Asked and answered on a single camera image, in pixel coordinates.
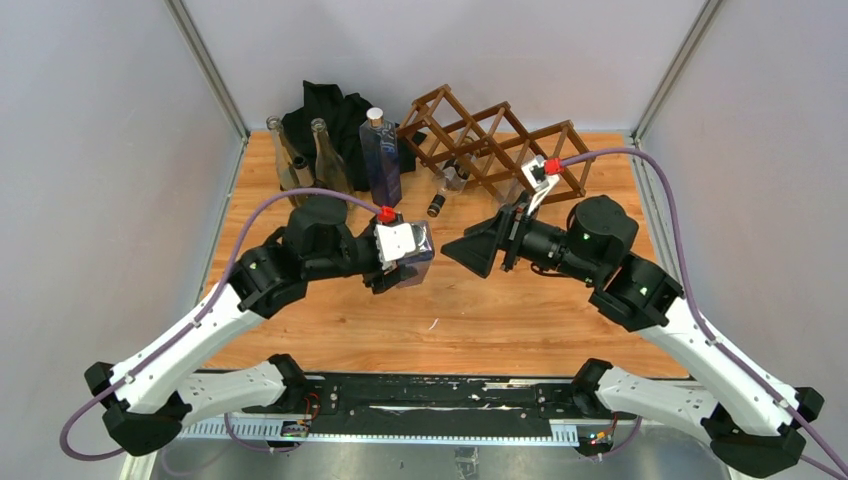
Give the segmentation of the clear bottle with dark label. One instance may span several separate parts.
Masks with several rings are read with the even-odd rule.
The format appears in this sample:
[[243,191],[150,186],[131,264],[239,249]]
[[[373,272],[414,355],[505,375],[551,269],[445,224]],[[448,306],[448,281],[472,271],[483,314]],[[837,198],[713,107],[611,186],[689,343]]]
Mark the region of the clear bottle with dark label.
[[334,148],[327,123],[322,118],[310,122],[316,148],[316,185],[348,195],[354,195],[353,185],[347,176],[344,160]]

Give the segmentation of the dark green wine bottle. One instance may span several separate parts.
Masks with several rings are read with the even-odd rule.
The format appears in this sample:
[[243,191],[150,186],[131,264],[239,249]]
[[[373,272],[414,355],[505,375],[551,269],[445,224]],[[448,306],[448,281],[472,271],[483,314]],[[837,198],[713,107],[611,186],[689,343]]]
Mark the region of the dark green wine bottle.
[[290,170],[297,188],[304,189],[315,187],[315,178],[306,158],[302,156],[294,157],[292,159]]

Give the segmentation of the blue bottle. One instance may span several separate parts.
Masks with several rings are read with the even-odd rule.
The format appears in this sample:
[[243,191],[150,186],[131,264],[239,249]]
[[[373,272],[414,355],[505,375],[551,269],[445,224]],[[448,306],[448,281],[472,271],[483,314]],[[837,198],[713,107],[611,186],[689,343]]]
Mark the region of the blue bottle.
[[382,109],[371,107],[359,127],[359,138],[372,200],[378,206],[396,207],[403,194],[395,125],[385,119]]
[[394,261],[402,277],[402,280],[397,285],[398,288],[421,284],[435,257],[435,245],[429,223],[427,221],[406,223],[412,223],[419,229],[419,250],[414,255]]

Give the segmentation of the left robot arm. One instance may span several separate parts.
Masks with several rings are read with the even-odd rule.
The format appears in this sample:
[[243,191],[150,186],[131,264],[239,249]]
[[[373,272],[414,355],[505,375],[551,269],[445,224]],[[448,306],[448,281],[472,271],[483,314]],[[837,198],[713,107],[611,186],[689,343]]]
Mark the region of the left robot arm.
[[287,223],[248,250],[236,250],[221,280],[166,333],[128,359],[89,367],[86,382],[119,449],[143,456],[186,427],[249,407],[293,413],[311,398],[288,354],[250,368],[208,374],[202,366],[241,334],[303,299],[311,282],[361,276],[376,294],[414,283],[432,256],[429,229],[389,207],[373,207],[359,233],[347,224],[353,200],[306,191]]

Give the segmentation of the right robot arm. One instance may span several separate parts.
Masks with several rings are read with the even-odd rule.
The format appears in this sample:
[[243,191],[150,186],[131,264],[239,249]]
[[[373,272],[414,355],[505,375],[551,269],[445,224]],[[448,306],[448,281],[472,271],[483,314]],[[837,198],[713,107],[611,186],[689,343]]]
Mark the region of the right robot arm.
[[605,195],[577,203],[564,227],[537,220],[517,203],[469,227],[442,252],[480,277],[495,263],[510,270],[524,259],[583,282],[603,317],[660,347],[699,384],[694,390],[672,386],[589,359],[570,392],[580,415],[592,418],[606,409],[662,423],[755,478],[795,466],[806,446],[800,427],[817,418],[823,397],[766,373],[697,320],[682,286],[632,251],[637,231],[636,221]]

